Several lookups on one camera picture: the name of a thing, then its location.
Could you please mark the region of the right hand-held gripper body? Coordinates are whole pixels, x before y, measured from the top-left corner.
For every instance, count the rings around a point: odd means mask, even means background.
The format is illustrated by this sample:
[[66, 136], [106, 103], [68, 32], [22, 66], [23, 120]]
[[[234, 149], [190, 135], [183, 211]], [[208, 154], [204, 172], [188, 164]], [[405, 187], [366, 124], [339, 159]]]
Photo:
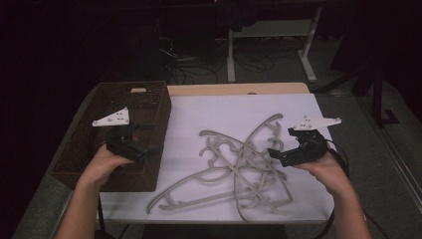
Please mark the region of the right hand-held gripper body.
[[319, 129], [340, 123], [340, 118], [328, 119], [304, 116], [304, 119], [301, 122], [293, 126], [295, 130], [303, 131], [304, 137], [295, 137], [299, 146], [281, 153], [282, 166], [295, 166], [302, 163], [316, 161], [323, 157], [328, 151], [328, 147], [326, 139], [319, 132]]

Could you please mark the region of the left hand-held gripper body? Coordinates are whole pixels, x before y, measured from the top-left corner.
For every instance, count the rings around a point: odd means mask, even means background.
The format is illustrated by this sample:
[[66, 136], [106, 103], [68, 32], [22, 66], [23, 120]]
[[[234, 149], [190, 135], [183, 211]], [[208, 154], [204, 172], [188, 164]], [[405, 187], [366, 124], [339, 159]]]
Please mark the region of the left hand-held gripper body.
[[92, 126], [111, 126], [105, 144], [106, 149], [113, 154], [135, 162], [141, 162], [146, 158], [147, 149], [139, 144], [139, 138], [135, 135], [141, 129], [141, 125], [130, 121], [127, 107], [101, 119], [95, 119]]

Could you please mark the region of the brown woven basket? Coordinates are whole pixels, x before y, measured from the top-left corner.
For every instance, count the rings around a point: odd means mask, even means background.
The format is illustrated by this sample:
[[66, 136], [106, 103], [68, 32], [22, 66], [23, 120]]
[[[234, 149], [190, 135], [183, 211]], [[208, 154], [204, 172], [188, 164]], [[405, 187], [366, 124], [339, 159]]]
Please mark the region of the brown woven basket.
[[[73, 189], [97, 149], [106, 142], [111, 126], [93, 127], [92, 122], [127, 107], [131, 122], [155, 124], [154, 130], [135, 135], [145, 148], [164, 147], [171, 112], [171, 99], [164, 82], [103, 83], [98, 85], [74, 119], [51, 175]], [[116, 169], [103, 192], [151, 192], [156, 188], [161, 154], [147, 155]]]

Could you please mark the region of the grey cable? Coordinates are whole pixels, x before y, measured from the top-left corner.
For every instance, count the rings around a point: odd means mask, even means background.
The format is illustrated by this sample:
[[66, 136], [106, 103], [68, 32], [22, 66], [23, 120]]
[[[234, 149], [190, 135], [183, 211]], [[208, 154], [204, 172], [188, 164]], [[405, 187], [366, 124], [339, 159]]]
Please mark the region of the grey cable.
[[[282, 127], [279, 123], [279, 120], [281, 120], [282, 118], [283, 118], [282, 114], [275, 114], [265, 119], [248, 135], [248, 137], [243, 142], [248, 141], [249, 143], [252, 143], [255, 146], [255, 149], [257, 151], [263, 152], [264, 149], [257, 148], [257, 146], [255, 145], [254, 139], [264, 129], [268, 129], [271, 135], [267, 138], [267, 141], [271, 143], [271, 146], [275, 147], [276, 149], [284, 148], [284, 144], [280, 140]], [[270, 213], [273, 213], [269, 207], [267, 207], [264, 203], [260, 202], [254, 208], [243, 210], [243, 215], [246, 217], [246, 220], [244, 220], [240, 215], [239, 216], [244, 222], [252, 222], [255, 220], [256, 213], [261, 213], [265, 211], [269, 211]]]

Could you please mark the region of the grey plastic clothes hanger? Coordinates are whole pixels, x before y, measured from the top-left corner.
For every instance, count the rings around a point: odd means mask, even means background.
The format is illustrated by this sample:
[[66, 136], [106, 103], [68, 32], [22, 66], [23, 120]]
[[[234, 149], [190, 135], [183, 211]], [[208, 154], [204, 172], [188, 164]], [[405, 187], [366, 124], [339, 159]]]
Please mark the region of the grey plastic clothes hanger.
[[286, 186], [286, 175], [272, 165], [266, 149], [259, 152], [252, 143], [243, 143], [236, 170], [234, 190], [240, 214], [260, 202], [274, 213], [286, 214], [282, 207], [291, 203], [293, 196]]
[[[236, 170], [236, 162], [239, 159], [239, 153], [241, 151], [241, 147], [243, 142], [235, 137], [214, 131], [214, 130], [201, 130], [199, 132], [200, 136], [206, 136], [207, 137], [207, 148], [212, 150], [214, 154], [217, 156], [218, 159], [222, 159], [223, 162], [229, 167], [229, 169], [234, 173], [234, 179], [238, 171]], [[234, 151], [237, 153], [237, 159], [235, 164], [232, 164], [220, 151], [219, 146], [221, 144], [228, 144], [229, 149], [231, 151]]]

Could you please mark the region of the white cables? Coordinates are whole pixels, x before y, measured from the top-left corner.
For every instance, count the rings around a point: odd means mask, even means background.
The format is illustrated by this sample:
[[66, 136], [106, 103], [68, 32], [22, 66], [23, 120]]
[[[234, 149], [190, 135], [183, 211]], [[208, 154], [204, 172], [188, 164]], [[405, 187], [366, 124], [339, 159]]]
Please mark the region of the white cables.
[[246, 207], [254, 207], [267, 186], [267, 172], [252, 166], [210, 167], [185, 176], [156, 194], [147, 204], [150, 214], [155, 206], [162, 211], [183, 210], [206, 206], [221, 200], [251, 200]]

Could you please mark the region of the person's right hand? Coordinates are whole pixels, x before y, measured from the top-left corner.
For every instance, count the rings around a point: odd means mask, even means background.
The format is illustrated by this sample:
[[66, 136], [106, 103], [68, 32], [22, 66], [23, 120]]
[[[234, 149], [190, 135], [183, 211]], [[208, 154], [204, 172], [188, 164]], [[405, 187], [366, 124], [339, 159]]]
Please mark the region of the person's right hand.
[[345, 172], [329, 153], [316, 161], [298, 164], [296, 168], [308, 171], [334, 197], [350, 195], [353, 191]]

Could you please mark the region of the person's left hand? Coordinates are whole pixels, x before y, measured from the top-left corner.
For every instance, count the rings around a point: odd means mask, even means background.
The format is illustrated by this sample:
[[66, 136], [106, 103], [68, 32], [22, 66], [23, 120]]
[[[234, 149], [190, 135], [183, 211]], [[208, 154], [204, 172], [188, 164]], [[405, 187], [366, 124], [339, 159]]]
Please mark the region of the person's left hand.
[[77, 189], [100, 190], [116, 168], [127, 164], [131, 164], [131, 160], [112, 153], [102, 145], [81, 175]]

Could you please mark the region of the white table mat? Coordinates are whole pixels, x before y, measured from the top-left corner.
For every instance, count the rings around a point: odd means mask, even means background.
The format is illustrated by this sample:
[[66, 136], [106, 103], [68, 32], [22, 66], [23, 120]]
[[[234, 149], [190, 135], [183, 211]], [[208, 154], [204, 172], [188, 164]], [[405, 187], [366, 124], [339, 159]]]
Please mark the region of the white table mat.
[[[321, 111], [316, 98], [311, 94], [173, 98], [155, 190], [104, 193], [102, 202], [105, 219], [142, 223], [244, 223], [236, 210], [234, 199], [173, 211], [162, 211], [155, 206], [150, 214], [146, 213], [146, 206], [156, 194], [185, 176], [210, 167], [227, 166], [207, 148], [207, 137], [199, 135], [201, 130], [214, 130], [244, 141], [261, 122], [275, 114], [283, 115], [279, 123], [282, 127], [280, 140], [284, 148], [272, 147], [267, 141], [270, 131], [264, 129], [254, 139], [258, 149], [290, 150], [297, 147], [298, 143], [289, 135], [288, 128], [301, 122], [304, 116], [319, 118]], [[228, 144], [221, 144], [219, 149], [235, 164], [237, 153], [231, 151]], [[286, 186], [293, 201], [283, 207], [286, 215], [265, 211], [256, 213], [255, 220], [248, 223], [326, 221], [333, 209], [333, 201], [325, 188], [305, 171], [283, 167], [278, 160], [271, 160], [275, 168], [286, 175]]]

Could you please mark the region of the dark metal stand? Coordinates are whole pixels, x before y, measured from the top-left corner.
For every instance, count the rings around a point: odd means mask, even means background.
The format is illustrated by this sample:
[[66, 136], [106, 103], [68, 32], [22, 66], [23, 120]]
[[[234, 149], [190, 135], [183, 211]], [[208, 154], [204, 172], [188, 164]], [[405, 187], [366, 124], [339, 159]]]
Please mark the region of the dark metal stand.
[[315, 93], [326, 94], [352, 79], [356, 79], [351, 89], [351, 92], [355, 96], [363, 97], [369, 89], [372, 89], [371, 115], [380, 127], [384, 127], [386, 124], [399, 123], [398, 118], [392, 110], [382, 107], [383, 78], [382, 71], [377, 65], [364, 64], [359, 66], [350, 73], [346, 73], [333, 82], [316, 89]]

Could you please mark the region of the white metal desk frame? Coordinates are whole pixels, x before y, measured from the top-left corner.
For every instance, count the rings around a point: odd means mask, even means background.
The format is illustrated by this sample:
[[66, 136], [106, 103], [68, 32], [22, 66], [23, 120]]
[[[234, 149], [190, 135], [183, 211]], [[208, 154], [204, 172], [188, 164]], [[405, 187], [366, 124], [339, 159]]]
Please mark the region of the white metal desk frame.
[[305, 37], [306, 42], [304, 46], [298, 50], [298, 56], [308, 81], [314, 83], [317, 80], [317, 76], [314, 73], [312, 65], [308, 59], [308, 54], [317, 30], [321, 10], [321, 7], [317, 7], [314, 10], [314, 15], [310, 19], [257, 21], [255, 25], [251, 27], [245, 27], [241, 32], [233, 32], [232, 30], [229, 30], [227, 56], [228, 82], [236, 82], [235, 63], [233, 56], [233, 42], [236, 38]]

